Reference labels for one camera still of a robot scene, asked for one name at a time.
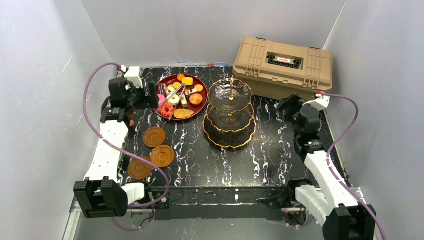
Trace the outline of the three-tier glass cake stand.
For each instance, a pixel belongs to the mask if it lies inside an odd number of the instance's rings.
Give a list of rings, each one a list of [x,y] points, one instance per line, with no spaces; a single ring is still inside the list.
[[[210,143],[236,150],[252,140],[256,132],[252,96],[251,88],[234,77],[211,85],[203,119],[203,132]]]

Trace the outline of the chocolate layered cake slice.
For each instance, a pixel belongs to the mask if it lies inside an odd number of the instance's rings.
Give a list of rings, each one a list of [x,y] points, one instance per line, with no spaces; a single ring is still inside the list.
[[[168,90],[167,90],[167,85],[164,83],[158,83],[157,84],[158,90],[159,90],[159,94],[163,95],[163,96],[167,96],[168,95]]]

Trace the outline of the white cream puff with cherry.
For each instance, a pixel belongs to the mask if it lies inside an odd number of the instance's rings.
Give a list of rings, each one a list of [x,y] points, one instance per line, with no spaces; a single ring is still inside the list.
[[[176,89],[173,86],[170,85],[166,88],[166,95],[169,96],[169,95],[173,94],[175,91],[176,91]]]

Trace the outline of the pink frosted donut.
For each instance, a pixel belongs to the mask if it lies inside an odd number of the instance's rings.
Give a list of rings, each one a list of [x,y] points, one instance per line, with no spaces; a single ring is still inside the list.
[[[158,106],[163,105],[167,100],[167,98],[162,94],[158,94],[157,98],[158,98]]]

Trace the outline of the large flat brown cookie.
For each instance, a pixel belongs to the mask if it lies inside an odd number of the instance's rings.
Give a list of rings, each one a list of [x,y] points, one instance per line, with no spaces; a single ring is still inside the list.
[[[176,119],[187,119],[193,115],[194,115],[193,110],[185,109],[185,108],[179,108],[173,112],[173,117],[175,117]]]

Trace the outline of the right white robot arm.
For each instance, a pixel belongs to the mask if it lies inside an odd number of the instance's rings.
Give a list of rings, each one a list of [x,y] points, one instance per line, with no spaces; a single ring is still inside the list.
[[[307,179],[292,180],[292,199],[305,207],[322,227],[326,240],[373,240],[376,212],[348,187],[332,159],[331,145],[325,150],[319,137],[321,112],[330,103],[332,94],[316,92],[314,99],[303,100],[294,93],[279,102],[292,119],[294,149],[314,176],[321,191]]]

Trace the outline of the small decorated white cake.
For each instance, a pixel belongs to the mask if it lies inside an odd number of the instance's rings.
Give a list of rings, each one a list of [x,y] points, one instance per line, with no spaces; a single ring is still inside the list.
[[[187,97],[186,97],[185,94],[182,94],[180,96],[180,103],[181,103],[182,108],[184,108],[184,109],[187,109],[188,108]]]

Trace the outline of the tan plastic toolbox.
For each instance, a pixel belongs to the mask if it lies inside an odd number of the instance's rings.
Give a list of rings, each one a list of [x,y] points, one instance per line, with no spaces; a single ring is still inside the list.
[[[253,95],[273,100],[298,94],[310,101],[333,87],[333,54],[314,47],[246,37],[232,68]]]

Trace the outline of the wooden coaster middle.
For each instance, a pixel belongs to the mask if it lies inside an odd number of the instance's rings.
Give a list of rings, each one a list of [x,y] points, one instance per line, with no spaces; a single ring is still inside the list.
[[[160,145],[152,150],[150,159],[157,167],[166,168],[173,163],[175,151],[169,145]]]

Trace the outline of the white frosted donut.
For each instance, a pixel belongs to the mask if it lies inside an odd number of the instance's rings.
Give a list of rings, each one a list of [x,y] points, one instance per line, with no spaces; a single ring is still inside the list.
[[[178,94],[175,94],[173,96],[167,96],[167,104],[172,106],[177,106],[180,103],[180,96]]]

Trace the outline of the dark red round tray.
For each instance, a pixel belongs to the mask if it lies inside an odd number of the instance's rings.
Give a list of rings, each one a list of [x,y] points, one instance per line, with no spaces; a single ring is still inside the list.
[[[182,94],[185,94],[185,91],[186,90],[189,90],[189,89],[193,89],[193,88],[195,88],[195,85],[203,85],[203,91],[202,92],[198,92],[197,94],[201,94],[202,96],[203,96],[203,101],[202,101],[202,103],[200,104],[200,105],[197,105],[197,106],[195,106],[195,105],[192,105],[191,103],[190,103],[190,101],[189,101],[189,97],[187,97],[186,96],[186,100],[187,100],[187,102],[188,102],[188,108],[186,108],[186,109],[189,109],[189,110],[192,110],[192,111],[194,111],[194,115],[192,115],[191,117],[189,117],[189,118],[186,118],[186,119],[177,119],[177,118],[175,118],[175,117],[172,117],[170,120],[176,120],[176,121],[182,121],[182,120],[187,120],[187,119],[190,119],[190,118],[192,118],[192,117],[194,117],[194,116],[196,116],[196,115],[198,115],[203,109],[204,109],[204,107],[207,105],[207,102],[208,102],[208,89],[207,89],[207,86],[206,86],[206,84],[202,81],[202,80],[200,80],[198,77],[195,77],[195,76],[193,76],[193,75],[189,75],[189,74],[187,74],[187,73],[179,73],[179,74],[184,74],[185,75],[185,77],[191,77],[191,78],[193,78],[193,85],[192,86],[186,86],[185,87],[185,90],[184,90],[184,92],[182,93]],[[156,84],[155,84],[155,87],[156,87],[156,91],[157,91],[157,94],[159,95],[160,94],[160,92],[159,92],[159,90],[158,90],[158,84],[159,83],[162,83],[162,84],[166,84],[166,86],[168,87],[168,86],[173,86],[173,83],[175,83],[175,82],[180,82],[181,84],[182,84],[182,82],[181,81],[178,81],[177,80],[177,75],[178,74],[174,74],[174,75],[171,75],[171,76],[168,76],[168,77],[166,77],[166,78],[164,78],[164,79],[162,79],[162,80],[160,80],[159,82],[157,82]],[[181,104],[181,102],[177,105],[177,107],[176,107],[176,109],[183,109],[182,108],[182,104]]]

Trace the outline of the wooden coaster upper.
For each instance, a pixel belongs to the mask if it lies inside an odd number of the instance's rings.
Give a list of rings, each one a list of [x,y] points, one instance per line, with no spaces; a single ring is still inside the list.
[[[162,145],[166,138],[167,135],[163,128],[151,127],[144,132],[142,140],[147,147],[156,148]]]

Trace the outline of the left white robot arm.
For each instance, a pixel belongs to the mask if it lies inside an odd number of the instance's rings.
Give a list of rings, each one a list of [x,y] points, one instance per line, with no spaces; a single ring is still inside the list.
[[[125,77],[108,83],[109,96],[101,106],[99,141],[84,179],[76,181],[74,195],[87,219],[123,217],[130,205],[145,198],[140,182],[120,186],[118,166],[123,143],[129,132],[134,109],[157,108],[156,87],[149,83],[145,91],[140,80]]]

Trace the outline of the orange muffin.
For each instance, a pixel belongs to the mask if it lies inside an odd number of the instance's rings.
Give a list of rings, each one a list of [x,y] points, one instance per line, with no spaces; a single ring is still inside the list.
[[[189,102],[193,106],[199,106],[203,102],[203,100],[204,100],[203,96],[199,93],[194,93],[189,97]]]

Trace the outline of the wooden coaster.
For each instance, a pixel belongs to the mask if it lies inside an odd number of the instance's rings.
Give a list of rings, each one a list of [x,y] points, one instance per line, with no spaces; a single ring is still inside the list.
[[[173,163],[175,151],[169,145],[160,145],[152,150],[150,159],[157,167],[166,168]]]
[[[163,128],[151,127],[144,132],[142,140],[147,147],[156,148],[162,145],[166,138],[167,135]]]
[[[139,159],[133,158],[127,167],[128,175],[135,181],[141,181],[148,178],[153,171],[153,167]]]

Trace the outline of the red sprinkled donut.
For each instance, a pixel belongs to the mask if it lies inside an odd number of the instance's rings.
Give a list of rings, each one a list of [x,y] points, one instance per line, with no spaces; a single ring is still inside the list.
[[[173,105],[169,104],[169,103],[165,103],[162,108],[160,109],[160,114],[164,117],[164,118],[170,118],[174,112],[175,108]]]

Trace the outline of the round yellow biscuit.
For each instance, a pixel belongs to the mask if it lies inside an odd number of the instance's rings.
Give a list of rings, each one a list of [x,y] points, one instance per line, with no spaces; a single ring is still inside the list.
[[[201,84],[196,84],[196,85],[194,86],[194,88],[196,89],[196,91],[197,91],[198,93],[201,93],[201,92],[204,90],[204,87],[203,87],[203,85],[201,85]]]

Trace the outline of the wooden coaster lower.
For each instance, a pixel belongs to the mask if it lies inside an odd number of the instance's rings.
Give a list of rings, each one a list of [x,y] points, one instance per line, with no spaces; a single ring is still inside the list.
[[[153,167],[139,159],[133,158],[127,167],[128,175],[135,181],[141,181],[148,178],[153,171]]]

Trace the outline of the yellow cake slice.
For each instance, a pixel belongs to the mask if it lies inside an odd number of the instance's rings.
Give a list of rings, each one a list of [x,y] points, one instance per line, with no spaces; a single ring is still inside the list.
[[[192,77],[183,77],[181,82],[185,84],[187,87],[192,86],[194,83],[194,79]]]

